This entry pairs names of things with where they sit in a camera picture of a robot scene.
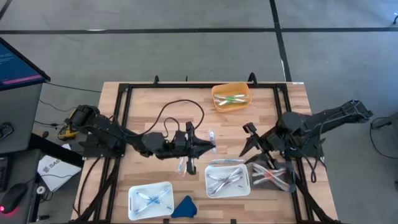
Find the blue cloth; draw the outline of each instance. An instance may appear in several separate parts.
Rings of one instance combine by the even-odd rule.
[[[192,198],[186,196],[182,202],[175,208],[172,218],[189,217],[193,218],[198,213],[198,209],[192,202]]]

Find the computer mouse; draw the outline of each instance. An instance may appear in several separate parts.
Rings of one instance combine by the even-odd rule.
[[[12,186],[1,199],[0,212],[7,214],[14,211],[26,194],[26,191],[26,184],[16,184]]]

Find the gray floor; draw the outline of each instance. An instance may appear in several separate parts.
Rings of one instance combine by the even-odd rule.
[[[282,27],[388,27],[393,0],[277,1]],[[0,29],[136,29],[273,27],[268,1],[13,0]],[[51,77],[53,83],[100,90],[105,81],[283,81],[274,33],[2,35]],[[398,33],[283,34],[293,81],[305,82],[313,112],[359,99],[375,116],[398,111]],[[41,99],[60,108],[96,105],[99,94],[45,85]],[[67,113],[39,105],[37,120],[61,122]],[[35,126],[35,131],[45,130]],[[390,128],[374,132],[377,146],[398,156]],[[328,177],[341,221],[398,223],[396,160],[372,148],[369,123],[325,134]],[[41,214],[66,222],[78,177],[58,190]]]

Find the black floor stripe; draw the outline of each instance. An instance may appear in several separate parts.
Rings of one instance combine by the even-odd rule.
[[[281,32],[398,32],[398,27],[281,28]]]
[[[284,69],[285,81],[291,82],[292,76],[290,75],[289,63],[287,62],[285,44],[279,24],[279,18],[278,18],[278,12],[276,10],[275,0],[269,0],[269,4],[271,5],[272,18],[274,20],[276,39],[278,41],[279,55],[280,59],[283,61],[282,68]]]
[[[104,29],[104,30],[0,30],[0,34],[189,34],[189,33],[275,32],[274,28],[181,28],[181,29]]]
[[[12,0],[7,0],[6,3],[4,3],[1,11],[0,11],[0,20],[2,19],[2,17],[4,16],[4,13],[6,13],[8,7],[10,6]]]

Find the translucent orange bin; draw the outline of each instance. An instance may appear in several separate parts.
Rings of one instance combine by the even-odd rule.
[[[236,82],[236,83],[229,83],[224,85],[217,85],[211,89],[211,95],[213,96],[214,106],[218,112],[227,112],[232,110],[240,110],[251,103],[251,94],[249,91],[248,84],[244,82]],[[220,101],[222,99],[217,98],[215,95],[218,96],[227,96],[228,98],[231,96],[237,95],[244,95],[243,97],[239,98],[244,100],[244,103],[225,103],[220,105]]]

